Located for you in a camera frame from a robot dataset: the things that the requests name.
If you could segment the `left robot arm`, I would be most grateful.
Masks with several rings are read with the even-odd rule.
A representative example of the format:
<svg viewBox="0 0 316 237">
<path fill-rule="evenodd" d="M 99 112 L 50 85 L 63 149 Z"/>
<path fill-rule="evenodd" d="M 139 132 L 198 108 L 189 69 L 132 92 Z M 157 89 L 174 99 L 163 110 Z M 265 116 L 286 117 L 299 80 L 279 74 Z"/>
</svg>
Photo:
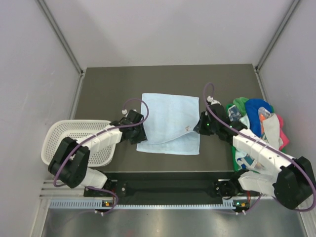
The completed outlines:
<svg viewBox="0 0 316 237">
<path fill-rule="evenodd" d="M 96 154 L 109 148 L 110 156 L 102 159 L 107 164 L 118 143 L 129 141 L 132 145 L 146 141 L 143 123 L 147 116 L 135 110 L 126 112 L 123 118 L 113 122 L 106 120 L 62 120 L 49 130 L 41 156 L 47 156 L 51 150 L 48 172 L 54 176 L 54 186 L 69 188 L 90 187 L 100 195 L 106 196 L 112 190 L 112 184 L 101 171 L 89 168 L 89 161 Z"/>
</svg>

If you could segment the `light blue towel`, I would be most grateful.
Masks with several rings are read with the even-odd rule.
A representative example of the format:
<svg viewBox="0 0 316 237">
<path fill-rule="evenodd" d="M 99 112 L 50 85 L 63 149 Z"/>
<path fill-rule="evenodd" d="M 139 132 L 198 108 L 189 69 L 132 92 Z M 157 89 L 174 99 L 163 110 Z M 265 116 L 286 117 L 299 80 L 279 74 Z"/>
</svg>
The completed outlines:
<svg viewBox="0 0 316 237">
<path fill-rule="evenodd" d="M 184 95 L 144 93 L 141 113 L 147 141 L 136 151 L 154 154 L 199 155 L 200 135 L 194 132 L 199 121 L 199 98 Z"/>
</svg>

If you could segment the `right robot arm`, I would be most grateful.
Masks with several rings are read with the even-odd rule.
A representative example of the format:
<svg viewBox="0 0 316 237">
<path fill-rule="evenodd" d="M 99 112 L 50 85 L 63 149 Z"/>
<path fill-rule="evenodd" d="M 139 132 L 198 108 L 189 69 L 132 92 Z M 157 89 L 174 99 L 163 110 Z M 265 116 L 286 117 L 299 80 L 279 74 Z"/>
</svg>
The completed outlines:
<svg viewBox="0 0 316 237">
<path fill-rule="evenodd" d="M 252 162 L 244 161 L 245 168 L 230 179 L 233 194 L 240 196 L 246 191 L 265 194 L 291 210 L 316 196 L 316 181 L 308 159 L 287 155 L 256 136 L 240 121 L 230 121 L 220 103 L 206 104 L 194 131 L 200 135 L 217 135 L 250 156 Z"/>
</svg>

